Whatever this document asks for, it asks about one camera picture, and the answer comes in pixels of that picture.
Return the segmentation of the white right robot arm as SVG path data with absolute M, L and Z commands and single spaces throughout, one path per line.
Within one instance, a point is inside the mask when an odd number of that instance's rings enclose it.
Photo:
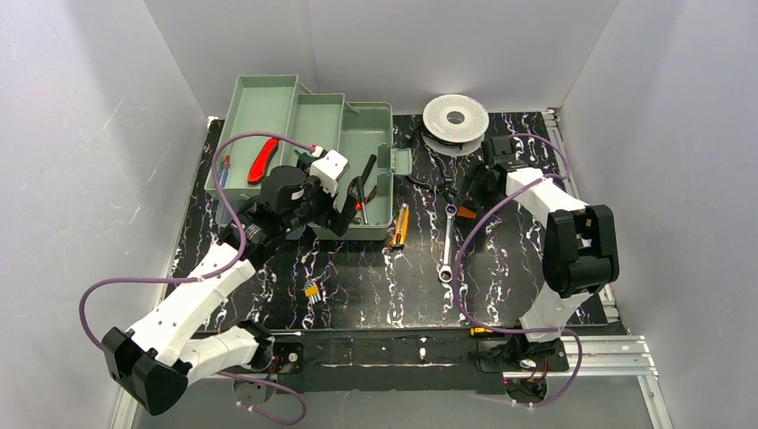
M 557 185 L 558 175 L 522 159 L 515 138 L 486 138 L 481 148 L 482 161 L 467 171 L 466 195 L 488 209 L 510 198 L 543 226 L 545 284 L 518 319 L 517 333 L 471 329 L 482 338 L 473 355 L 484 372 L 547 370 L 562 351 L 560 337 L 571 316 L 619 276 L 614 215 L 606 205 L 570 196 Z

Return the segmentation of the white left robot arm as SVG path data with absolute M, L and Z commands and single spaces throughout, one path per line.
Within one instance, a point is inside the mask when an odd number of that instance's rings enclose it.
M 356 214 L 356 199 L 336 209 L 339 182 L 349 160 L 335 150 L 318 149 L 311 162 L 279 165 L 263 179 L 260 191 L 241 203 L 193 275 L 154 310 L 127 330 L 111 328 L 102 339 L 111 377 L 150 415 L 176 404 L 196 381 L 231 366 L 261 363 L 271 356 L 274 338 L 247 321 L 196 340 L 207 317 L 242 283 L 252 278 L 287 235 L 318 224 L 337 235 Z

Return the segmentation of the green plastic tool box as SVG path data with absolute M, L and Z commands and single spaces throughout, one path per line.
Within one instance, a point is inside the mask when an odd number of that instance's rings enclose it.
M 299 82 L 297 74 L 239 76 L 221 139 L 263 130 L 288 136 L 309 147 L 319 145 L 324 151 L 336 150 L 350 164 L 348 174 L 340 180 L 337 209 L 342 209 L 350 180 L 363 172 L 371 154 L 376 155 L 365 187 L 368 193 L 374 185 L 378 186 L 375 198 L 366 204 L 368 225 L 362 223 L 359 211 L 358 224 L 353 223 L 342 237 L 314 224 L 311 228 L 320 240 L 379 241 L 388 236 L 394 220 L 394 176 L 410 175 L 412 167 L 410 149 L 393 147 L 392 125 L 392 107 L 385 102 L 348 102 L 342 93 L 313 93 Z M 235 211 L 242 202 L 260 193 L 260 184 L 249 185 L 247 176 L 268 139 L 241 139 L 219 155 L 218 170 L 224 156 L 231 156 L 223 190 Z M 279 165 L 295 166 L 295 151 L 302 149 L 279 143 L 267 175 Z

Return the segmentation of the green handled screwdriver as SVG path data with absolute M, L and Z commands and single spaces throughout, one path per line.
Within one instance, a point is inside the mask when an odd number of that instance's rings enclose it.
M 296 166 L 303 170 L 308 169 L 310 165 L 316 160 L 316 158 L 307 151 L 295 151 L 295 154 L 297 155 Z

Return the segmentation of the blue handled screwdriver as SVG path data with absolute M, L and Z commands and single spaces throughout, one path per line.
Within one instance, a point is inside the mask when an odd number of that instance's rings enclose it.
M 231 166 L 231 156 L 225 155 L 221 163 L 221 168 L 217 174 L 217 180 L 219 182 L 219 187 L 221 189 L 225 186 L 225 183 L 227 181 L 230 166 Z

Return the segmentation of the orange black hex key holder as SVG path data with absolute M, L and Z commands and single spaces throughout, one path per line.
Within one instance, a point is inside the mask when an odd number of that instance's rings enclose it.
M 474 220 L 477 218 L 477 216 L 478 213 L 474 207 L 467 205 L 458 206 L 457 217 Z

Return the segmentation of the red needle nose pliers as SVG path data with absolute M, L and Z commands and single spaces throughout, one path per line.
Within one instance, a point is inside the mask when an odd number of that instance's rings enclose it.
M 362 211 L 363 208 L 364 208 L 364 205 L 367 204 L 367 203 L 369 203 L 369 202 L 371 202 L 375 198 L 375 196 L 377 194 L 377 190 L 378 190 L 378 186 L 374 185 L 374 187 L 371 189 L 371 191 L 368 192 L 368 193 L 366 193 L 364 195 L 364 198 L 362 200 L 360 200 L 360 201 L 357 202 L 356 209 L 358 211 Z

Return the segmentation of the yellow hex key set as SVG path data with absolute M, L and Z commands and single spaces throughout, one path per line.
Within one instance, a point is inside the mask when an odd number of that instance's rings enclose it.
M 309 282 L 304 286 L 304 295 L 308 300 L 308 303 L 313 305 L 320 302 L 323 299 L 323 293 L 317 282 Z

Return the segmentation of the red black utility knife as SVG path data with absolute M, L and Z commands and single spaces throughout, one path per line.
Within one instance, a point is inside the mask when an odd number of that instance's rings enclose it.
M 278 148 L 279 139 L 270 138 L 266 141 L 248 171 L 247 183 L 249 185 L 260 184 L 265 179 Z

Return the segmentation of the orange utility knife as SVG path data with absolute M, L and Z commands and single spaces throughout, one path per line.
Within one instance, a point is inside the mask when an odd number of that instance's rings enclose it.
M 398 212 L 395 223 L 395 230 L 392 236 L 392 240 L 389 244 L 389 247 L 391 249 L 401 249 L 406 245 L 408 237 L 409 214 L 409 205 L 407 203 L 403 203 L 400 206 L 400 210 Z

